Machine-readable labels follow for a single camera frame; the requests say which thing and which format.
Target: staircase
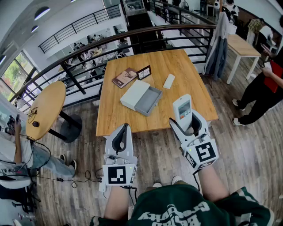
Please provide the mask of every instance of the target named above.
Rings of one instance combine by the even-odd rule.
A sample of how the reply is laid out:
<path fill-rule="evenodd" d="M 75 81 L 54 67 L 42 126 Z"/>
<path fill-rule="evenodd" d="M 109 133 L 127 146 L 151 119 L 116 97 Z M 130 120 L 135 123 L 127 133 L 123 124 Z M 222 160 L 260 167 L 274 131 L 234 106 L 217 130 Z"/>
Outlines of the staircase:
<path fill-rule="evenodd" d="M 144 27 L 151 27 L 152 23 L 147 13 L 141 13 L 137 15 L 128 16 L 129 27 L 128 30 L 135 30 Z M 132 44 L 139 42 L 153 41 L 157 39 L 162 39 L 161 33 L 157 34 L 155 32 L 148 32 L 144 34 L 139 34 L 130 38 Z M 134 54 L 138 53 L 147 53 L 154 50 L 165 49 L 166 45 L 164 41 L 153 42 L 153 43 L 144 43 L 142 47 L 139 46 L 133 47 Z"/>

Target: screen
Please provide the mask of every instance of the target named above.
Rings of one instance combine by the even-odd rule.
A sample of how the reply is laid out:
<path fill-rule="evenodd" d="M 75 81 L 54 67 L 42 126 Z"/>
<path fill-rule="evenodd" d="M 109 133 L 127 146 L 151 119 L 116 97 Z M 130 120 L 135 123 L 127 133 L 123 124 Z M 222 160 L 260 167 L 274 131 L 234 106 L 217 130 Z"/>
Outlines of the screen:
<path fill-rule="evenodd" d="M 188 101 L 186 103 L 184 103 L 183 105 L 181 105 L 178 110 L 179 110 L 179 115 L 182 115 L 183 113 L 185 113 L 187 110 L 189 110 L 191 108 L 191 103 Z"/>

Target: sneaker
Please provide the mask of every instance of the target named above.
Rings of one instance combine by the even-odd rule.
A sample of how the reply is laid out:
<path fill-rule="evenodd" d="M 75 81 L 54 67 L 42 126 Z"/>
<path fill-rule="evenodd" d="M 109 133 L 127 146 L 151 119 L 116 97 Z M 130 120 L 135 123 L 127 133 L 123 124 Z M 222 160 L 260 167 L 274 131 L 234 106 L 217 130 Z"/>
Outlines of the sneaker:
<path fill-rule="evenodd" d="M 172 185 L 175 184 L 177 181 L 182 181 L 182 178 L 180 176 L 175 176 L 172 180 Z"/>
<path fill-rule="evenodd" d="M 232 103 L 233 103 L 235 106 L 239 107 L 239 105 L 238 105 L 238 100 L 233 99 L 233 100 L 232 100 Z"/>
<path fill-rule="evenodd" d="M 76 161 L 75 160 L 72 160 L 70 162 L 70 166 L 74 167 L 75 168 L 75 171 L 76 171 Z"/>
<path fill-rule="evenodd" d="M 161 184 L 161 183 L 155 183 L 155 184 L 153 185 L 153 187 L 154 187 L 154 188 L 160 188 L 160 187 L 162 187 L 162 184 Z"/>
<path fill-rule="evenodd" d="M 235 125 L 243 125 L 243 124 L 239 123 L 239 119 L 238 119 L 238 118 L 234 118 L 234 119 L 233 119 L 233 123 L 234 123 Z"/>
<path fill-rule="evenodd" d="M 66 165 L 66 155 L 61 154 L 60 159 L 62 159 L 64 161 L 65 165 Z"/>

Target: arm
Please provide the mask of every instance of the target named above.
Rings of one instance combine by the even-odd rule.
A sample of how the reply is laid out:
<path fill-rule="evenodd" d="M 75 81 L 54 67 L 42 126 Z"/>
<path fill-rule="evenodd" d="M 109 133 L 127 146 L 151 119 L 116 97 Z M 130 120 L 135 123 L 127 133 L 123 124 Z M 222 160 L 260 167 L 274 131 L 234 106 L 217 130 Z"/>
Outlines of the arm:
<path fill-rule="evenodd" d="M 199 171 L 199 181 L 202 186 L 203 197 L 208 201 L 216 202 L 230 195 L 212 165 Z"/>
<path fill-rule="evenodd" d="M 22 130 L 21 126 L 21 120 L 18 122 L 15 122 L 15 144 L 16 144 L 16 152 L 15 152 L 15 163 L 21 163 L 22 162 L 22 147 L 21 147 L 21 141 L 19 138 L 19 134 Z"/>
<path fill-rule="evenodd" d="M 279 78 L 276 74 L 272 72 L 272 70 L 268 68 L 262 68 L 262 72 L 264 73 L 266 77 L 272 78 L 274 82 L 276 82 L 278 86 L 280 86 L 283 89 L 283 79 L 282 78 Z"/>
<path fill-rule="evenodd" d="M 113 220 L 128 220 L 129 191 L 119 186 L 112 186 L 105 208 L 104 218 Z"/>

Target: ceiling light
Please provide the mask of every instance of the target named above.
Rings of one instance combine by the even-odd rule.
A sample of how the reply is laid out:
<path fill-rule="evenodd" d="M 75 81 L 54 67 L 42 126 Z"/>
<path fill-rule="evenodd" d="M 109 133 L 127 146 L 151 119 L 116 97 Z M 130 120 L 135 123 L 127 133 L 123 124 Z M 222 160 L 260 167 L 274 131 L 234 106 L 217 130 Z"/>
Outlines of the ceiling light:
<path fill-rule="evenodd" d="M 34 15 L 34 20 L 37 20 L 41 18 L 43 15 L 45 15 L 50 10 L 49 7 L 43 6 L 40 9 L 38 9 Z"/>
<path fill-rule="evenodd" d="M 37 26 L 37 25 L 35 25 L 35 26 L 32 27 L 31 32 L 33 33 L 36 29 L 38 29 L 38 26 Z"/>
<path fill-rule="evenodd" d="M 0 65 L 4 62 L 5 58 L 6 58 L 6 55 L 0 56 Z"/>

